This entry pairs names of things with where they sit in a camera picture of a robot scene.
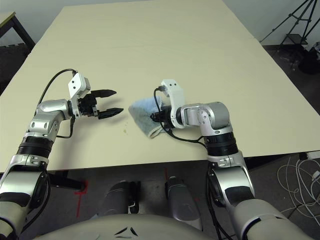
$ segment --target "tripod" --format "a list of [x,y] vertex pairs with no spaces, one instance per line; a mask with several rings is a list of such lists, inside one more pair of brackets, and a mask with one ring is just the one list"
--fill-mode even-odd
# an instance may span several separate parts
[[[290,39],[295,45],[307,45],[308,44],[307,41],[306,41],[307,36],[312,32],[312,30],[315,28],[315,26],[320,22],[320,17],[319,17],[319,19],[315,22],[315,24],[307,32],[309,24],[311,22],[311,18],[312,18],[313,14],[314,14],[314,10],[315,10],[315,7],[317,5],[317,2],[318,2],[318,0],[305,0],[300,6],[298,6],[298,8],[296,10],[294,10],[292,13],[290,13],[285,20],[283,20],[278,26],[276,26],[276,28],[272,29],[272,31],[259,42],[261,43],[262,41],[264,41],[275,30],[277,30],[284,22],[286,22],[289,18],[293,17],[293,18],[296,19],[296,21],[295,21],[293,27],[291,28],[291,30],[289,31],[289,33],[286,34],[286,36],[284,37],[284,39],[280,43],[280,45],[283,45],[287,38]],[[305,9],[302,11],[301,15],[300,16],[295,16],[295,13],[300,8],[302,8],[306,3],[308,3],[308,4],[306,5]],[[312,9],[311,9],[309,18],[303,18],[304,14],[309,9],[309,7],[312,5],[312,3],[313,3],[313,6],[312,6]],[[305,26],[305,29],[304,29],[302,37],[299,34],[291,34],[291,32],[296,27],[296,25],[298,25],[299,21],[306,21],[306,26]]]

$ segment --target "white table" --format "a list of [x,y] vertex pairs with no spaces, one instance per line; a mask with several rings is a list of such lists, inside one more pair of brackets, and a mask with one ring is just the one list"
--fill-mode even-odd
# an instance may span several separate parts
[[[64,7],[0,97],[0,171],[18,149],[51,77],[74,68],[91,89],[118,92],[98,108],[124,112],[75,122],[48,170],[206,159],[198,144],[148,139],[128,107],[175,79],[187,104],[223,102],[245,157],[320,149],[320,116],[221,0],[152,0]],[[45,99],[69,98],[70,73]],[[69,122],[60,135],[69,133]],[[199,129],[175,130],[196,138]]]

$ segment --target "floor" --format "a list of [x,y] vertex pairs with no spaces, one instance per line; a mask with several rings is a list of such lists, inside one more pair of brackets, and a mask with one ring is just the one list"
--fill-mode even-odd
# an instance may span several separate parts
[[[25,59],[26,49],[23,45],[11,46],[10,48],[0,47],[1,92]],[[291,64],[293,59],[287,51],[268,50],[268,53],[320,114],[319,94],[317,95],[320,90],[320,74],[307,75],[302,73],[296,62]],[[251,168],[250,176],[255,187],[256,197],[268,201],[280,211],[291,208],[293,204],[288,192],[278,183],[277,170],[280,166],[287,164],[289,159],[294,164],[298,157],[298,154],[292,154],[247,159],[248,166]],[[207,161],[203,160],[70,170],[69,178],[88,181],[87,194],[82,196],[79,205],[79,216],[77,217],[79,196],[71,190],[53,187],[47,207],[31,227],[21,235],[20,239],[29,240],[38,235],[90,219],[99,211],[110,187],[121,180],[141,181],[139,213],[169,216],[164,188],[165,169],[167,169],[169,176],[177,176],[184,180],[199,207],[203,231],[216,239],[204,198],[203,186],[206,167]],[[315,166],[312,164],[305,164],[304,168],[310,173],[315,171]],[[285,180],[284,171],[280,172],[280,180]],[[288,181],[291,189],[297,188],[298,184],[293,169],[290,169]],[[232,235],[234,232],[226,211],[217,207],[215,211],[220,224],[227,233]],[[320,213],[319,205],[316,205],[314,212]],[[289,213],[290,211],[284,212],[284,215],[288,216]],[[295,211],[290,220],[310,237],[320,240],[320,228],[312,218],[302,216]]]

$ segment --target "red tape marking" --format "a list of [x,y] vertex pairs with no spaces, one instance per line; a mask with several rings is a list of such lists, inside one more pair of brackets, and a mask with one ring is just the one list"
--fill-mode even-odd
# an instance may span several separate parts
[[74,192],[74,195],[79,195],[79,199],[78,199],[78,204],[77,204],[77,207],[76,207],[76,218],[79,217],[80,215],[80,205],[81,205],[81,197],[82,195],[85,195],[87,194],[88,192],[88,181],[84,181],[84,190],[83,191],[75,191]]

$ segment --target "white wall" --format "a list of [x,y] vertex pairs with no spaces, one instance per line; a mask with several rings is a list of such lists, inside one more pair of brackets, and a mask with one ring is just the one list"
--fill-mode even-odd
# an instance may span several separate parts
[[[223,0],[224,3],[234,12],[242,24],[249,32],[258,40],[262,40],[271,32],[278,24],[280,24],[288,14],[292,13],[304,0]],[[312,5],[305,13],[304,19],[309,17]],[[295,15],[298,16],[304,7],[299,9]],[[320,18],[320,2],[315,7],[310,27]],[[274,33],[266,38],[263,45],[277,45],[282,42],[286,34],[290,31],[295,23],[295,19],[291,17],[283,25],[281,25]],[[292,31],[293,34],[303,35],[306,21],[300,23]],[[320,41],[320,22],[313,29],[307,38],[309,43],[307,48],[312,47],[316,42]]]
[[[130,0],[0,0],[0,12],[15,11],[17,18],[37,42],[50,26],[63,6],[101,4],[113,2],[129,2]],[[251,34],[261,40],[272,28],[277,26],[289,13],[299,6],[303,0],[223,0],[235,13]],[[315,9],[313,22],[320,17],[320,3]],[[262,44],[276,45],[284,38],[293,26],[294,19],[269,36]],[[300,23],[293,33],[302,35],[305,23]],[[320,23],[307,39],[308,47],[320,41]],[[0,38],[0,46],[21,43],[22,40],[10,30]]]

